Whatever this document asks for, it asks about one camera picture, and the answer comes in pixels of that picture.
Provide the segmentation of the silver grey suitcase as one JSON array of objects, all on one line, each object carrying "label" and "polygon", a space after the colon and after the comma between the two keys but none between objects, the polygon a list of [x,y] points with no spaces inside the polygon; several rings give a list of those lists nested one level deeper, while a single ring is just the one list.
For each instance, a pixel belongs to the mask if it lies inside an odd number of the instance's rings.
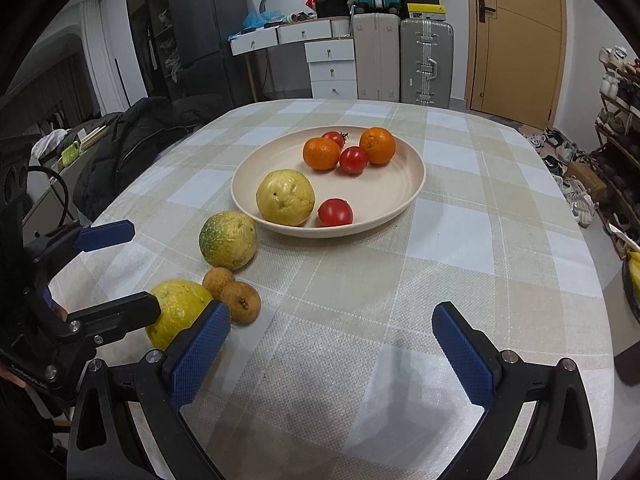
[{"label": "silver grey suitcase", "polygon": [[400,22],[400,99],[448,108],[454,67],[454,29],[446,22]]}]

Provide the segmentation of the white drawer desk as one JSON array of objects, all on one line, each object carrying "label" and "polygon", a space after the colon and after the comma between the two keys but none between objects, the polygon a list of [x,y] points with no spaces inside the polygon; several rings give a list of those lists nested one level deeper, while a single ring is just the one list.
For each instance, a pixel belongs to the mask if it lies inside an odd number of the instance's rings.
[{"label": "white drawer desk", "polygon": [[234,56],[297,44],[303,46],[314,99],[356,100],[355,43],[350,18],[316,18],[277,24],[229,39]]}]

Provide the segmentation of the large yellow fruit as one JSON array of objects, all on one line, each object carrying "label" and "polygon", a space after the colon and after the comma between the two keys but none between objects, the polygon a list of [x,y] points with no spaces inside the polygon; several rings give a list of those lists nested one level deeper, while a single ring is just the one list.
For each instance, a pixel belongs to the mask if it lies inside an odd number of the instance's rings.
[{"label": "large yellow fruit", "polygon": [[166,350],[182,330],[187,330],[213,300],[201,284],[167,280],[151,289],[160,304],[160,316],[145,331],[155,349]]}]

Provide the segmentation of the checkered beige tablecloth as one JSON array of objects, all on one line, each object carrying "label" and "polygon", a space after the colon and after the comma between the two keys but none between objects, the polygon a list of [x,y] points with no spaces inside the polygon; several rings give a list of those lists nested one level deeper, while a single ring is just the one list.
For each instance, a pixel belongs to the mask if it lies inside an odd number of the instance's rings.
[{"label": "checkered beige tablecloth", "polygon": [[259,234],[240,279],[262,297],[184,416],[230,479],[434,479],[482,412],[431,329],[449,301],[528,362],[580,370],[597,448],[610,440],[613,350],[602,288],[562,193],[515,130],[477,116],[375,102],[273,101],[225,114],[162,157],[103,213],[128,244],[54,279],[70,310],[199,281],[205,220],[233,202],[235,168],[295,130],[384,127],[423,157],[416,202],[341,240]]}]

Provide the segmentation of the black refrigerator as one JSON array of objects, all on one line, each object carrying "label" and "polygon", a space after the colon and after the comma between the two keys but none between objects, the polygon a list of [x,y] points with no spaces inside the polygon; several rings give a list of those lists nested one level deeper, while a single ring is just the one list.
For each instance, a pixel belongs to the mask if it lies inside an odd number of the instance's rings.
[{"label": "black refrigerator", "polygon": [[214,94],[228,107],[253,102],[245,62],[229,38],[243,28],[246,0],[169,0],[180,56],[180,84],[191,96]]}]

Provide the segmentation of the round red tomato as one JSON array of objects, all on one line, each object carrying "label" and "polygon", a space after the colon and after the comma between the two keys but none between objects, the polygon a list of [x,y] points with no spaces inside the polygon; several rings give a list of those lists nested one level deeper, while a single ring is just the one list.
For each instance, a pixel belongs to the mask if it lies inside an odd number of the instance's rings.
[{"label": "round red tomato", "polygon": [[318,220],[322,226],[348,226],[354,222],[354,212],[346,200],[329,198],[320,205]]}]

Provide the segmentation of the green yellow mottled fruit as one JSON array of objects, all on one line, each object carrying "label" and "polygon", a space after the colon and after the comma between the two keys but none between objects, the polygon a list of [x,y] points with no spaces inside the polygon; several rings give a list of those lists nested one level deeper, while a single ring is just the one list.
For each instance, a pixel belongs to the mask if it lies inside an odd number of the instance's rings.
[{"label": "green yellow mottled fruit", "polygon": [[210,266],[239,270],[257,252],[255,223],[242,212],[227,210],[213,214],[198,234],[198,246]]}]

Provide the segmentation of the brown longan fruit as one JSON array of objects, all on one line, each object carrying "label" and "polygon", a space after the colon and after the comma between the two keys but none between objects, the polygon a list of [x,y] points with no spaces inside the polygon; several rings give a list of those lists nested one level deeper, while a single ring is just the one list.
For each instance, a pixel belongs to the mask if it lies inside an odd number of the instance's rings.
[{"label": "brown longan fruit", "polygon": [[233,273],[222,266],[216,266],[207,271],[202,279],[202,286],[215,300],[221,298],[224,289],[235,281]]},{"label": "brown longan fruit", "polygon": [[229,308],[232,322],[239,326],[255,322],[262,308],[257,290],[243,282],[229,283],[222,290],[220,300]]}]

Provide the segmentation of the small yellow guava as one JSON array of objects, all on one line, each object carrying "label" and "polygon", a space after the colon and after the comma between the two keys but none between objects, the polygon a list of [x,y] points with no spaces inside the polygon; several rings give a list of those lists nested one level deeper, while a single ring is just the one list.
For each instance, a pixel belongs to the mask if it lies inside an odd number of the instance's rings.
[{"label": "small yellow guava", "polygon": [[256,204],[262,218],[281,226],[301,226],[316,203],[314,188],[301,172],[274,170],[260,182]]}]

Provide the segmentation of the brown wooden door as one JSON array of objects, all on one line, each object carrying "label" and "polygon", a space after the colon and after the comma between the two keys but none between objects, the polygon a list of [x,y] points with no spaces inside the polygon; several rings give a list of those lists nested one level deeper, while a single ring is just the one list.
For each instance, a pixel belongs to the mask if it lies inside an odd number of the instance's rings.
[{"label": "brown wooden door", "polygon": [[544,129],[560,96],[564,0],[469,0],[470,110]]}]

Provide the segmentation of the large oval red tomato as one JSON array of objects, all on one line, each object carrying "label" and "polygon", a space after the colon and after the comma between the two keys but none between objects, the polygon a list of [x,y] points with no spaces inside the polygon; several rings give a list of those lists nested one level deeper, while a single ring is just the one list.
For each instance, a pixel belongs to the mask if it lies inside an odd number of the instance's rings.
[{"label": "large oval red tomato", "polygon": [[344,148],[347,137],[347,133],[342,133],[339,131],[328,131],[322,134],[323,139],[333,141],[340,148],[340,150]]}]

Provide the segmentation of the small red tomato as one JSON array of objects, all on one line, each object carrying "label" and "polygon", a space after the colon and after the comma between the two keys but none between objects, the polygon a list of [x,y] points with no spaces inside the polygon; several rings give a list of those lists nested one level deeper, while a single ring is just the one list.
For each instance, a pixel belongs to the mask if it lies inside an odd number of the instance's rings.
[{"label": "small red tomato", "polygon": [[369,159],[367,152],[359,146],[351,146],[342,151],[340,157],[340,168],[344,174],[358,176],[368,166]]}]

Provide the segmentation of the cream round plate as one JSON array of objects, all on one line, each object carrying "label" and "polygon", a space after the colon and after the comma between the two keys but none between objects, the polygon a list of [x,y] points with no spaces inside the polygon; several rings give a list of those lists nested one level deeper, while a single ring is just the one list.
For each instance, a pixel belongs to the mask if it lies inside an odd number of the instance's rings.
[{"label": "cream round plate", "polygon": [[[236,168],[231,181],[235,206],[264,228],[301,238],[335,238],[366,232],[395,219],[418,197],[426,179],[419,152],[404,140],[396,140],[396,154],[383,166],[367,166],[362,174],[349,176],[342,170],[318,172],[303,162],[304,143],[330,131],[330,126],[298,130],[260,146]],[[314,206],[329,198],[341,198],[354,212],[348,226],[322,226],[312,212],[301,226],[281,226],[264,218],[258,210],[256,192],[264,177],[274,170],[297,170],[310,182],[316,196]]]}]

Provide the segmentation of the orange tangerine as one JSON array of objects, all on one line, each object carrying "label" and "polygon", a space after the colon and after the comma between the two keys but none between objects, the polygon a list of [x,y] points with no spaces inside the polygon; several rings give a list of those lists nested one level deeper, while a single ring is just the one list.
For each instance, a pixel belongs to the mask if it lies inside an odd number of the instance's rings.
[{"label": "orange tangerine", "polygon": [[336,142],[326,138],[311,138],[303,147],[303,161],[312,170],[333,170],[341,157]]},{"label": "orange tangerine", "polygon": [[359,147],[366,152],[371,165],[386,165],[396,153],[396,140],[386,129],[367,128],[361,133]]}]

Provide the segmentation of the beige suitcase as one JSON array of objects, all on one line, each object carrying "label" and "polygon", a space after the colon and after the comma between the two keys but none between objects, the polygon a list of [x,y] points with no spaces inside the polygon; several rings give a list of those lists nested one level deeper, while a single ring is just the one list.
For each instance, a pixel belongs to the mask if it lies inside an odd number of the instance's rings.
[{"label": "beige suitcase", "polygon": [[352,18],[360,100],[400,101],[399,24],[393,14],[356,14]]}]

